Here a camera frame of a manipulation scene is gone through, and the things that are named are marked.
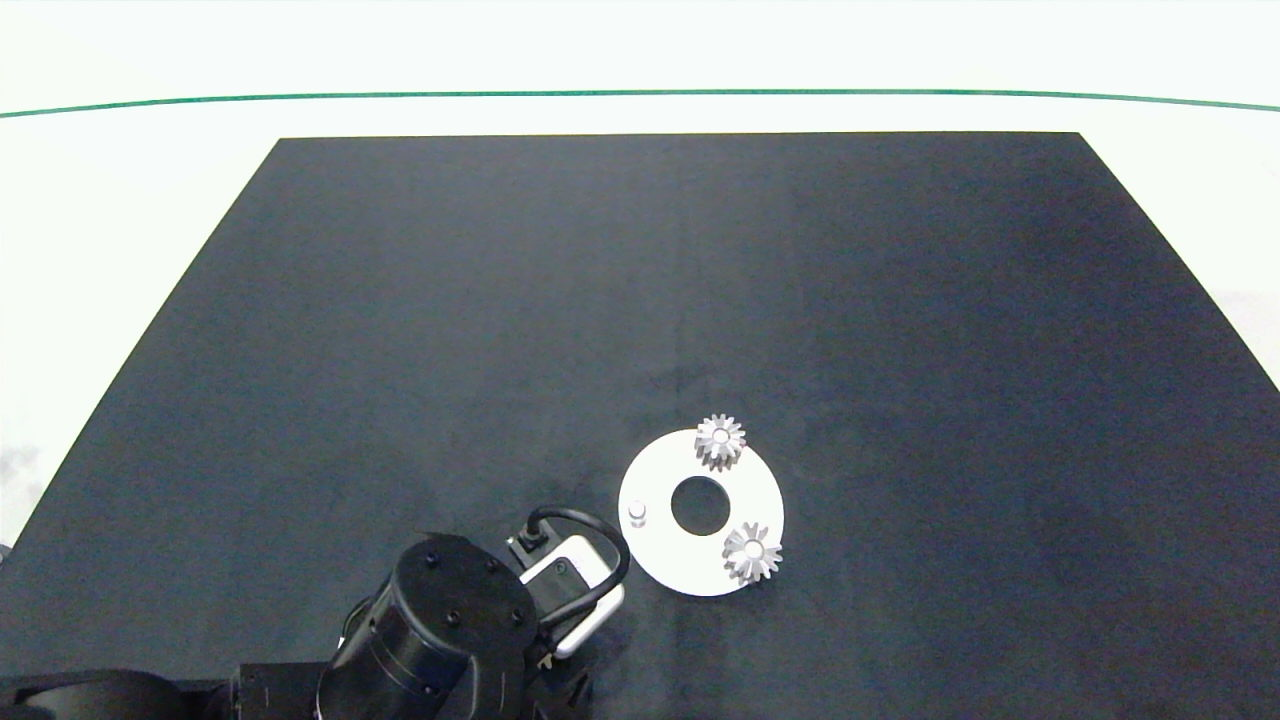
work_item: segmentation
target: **white ring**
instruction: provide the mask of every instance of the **white ring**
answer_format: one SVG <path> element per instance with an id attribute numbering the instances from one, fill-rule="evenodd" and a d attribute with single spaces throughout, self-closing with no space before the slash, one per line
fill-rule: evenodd
<path id="1" fill-rule="evenodd" d="M 749 446 L 726 470 L 704 466 L 694 451 L 698 430 L 676 430 L 650 442 L 622 478 L 618 525 L 631 556 L 653 579 L 685 594 L 727 594 L 741 587 L 724 569 L 724 539 L 742 523 L 769 529 L 768 541 L 782 543 L 782 491 L 764 460 Z M 689 478 L 716 480 L 728 496 L 728 521 L 709 536 L 695 536 L 671 514 L 671 496 Z M 644 524 L 635 527 L 628 509 L 644 503 Z"/>

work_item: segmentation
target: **white background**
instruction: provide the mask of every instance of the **white background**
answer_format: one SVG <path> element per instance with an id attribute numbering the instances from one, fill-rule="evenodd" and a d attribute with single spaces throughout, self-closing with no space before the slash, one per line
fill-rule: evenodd
<path id="1" fill-rule="evenodd" d="M 1268 3 L 6 3 L 0 113 L 279 92 L 992 88 L 1280 105 Z M 0 543 L 279 137 L 1084 135 L 1280 378 L 1280 113 L 945 96 L 288 100 L 0 118 Z"/>

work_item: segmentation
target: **silver gear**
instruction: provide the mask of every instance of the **silver gear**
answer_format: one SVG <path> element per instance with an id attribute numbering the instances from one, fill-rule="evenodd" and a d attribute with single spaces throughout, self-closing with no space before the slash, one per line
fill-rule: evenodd
<path id="1" fill-rule="evenodd" d="M 724 569 L 741 584 L 758 583 L 760 579 L 769 579 L 771 573 L 778 571 L 778 562 L 782 562 L 782 546 L 765 544 L 764 536 L 768 528 L 759 523 L 742 523 L 741 528 L 735 528 L 724 538 Z"/>
<path id="2" fill-rule="evenodd" d="M 704 418 L 698 424 L 694 452 L 703 465 L 713 470 L 727 470 L 742 455 L 745 446 L 746 430 L 742 429 L 742 423 L 723 413 Z"/>

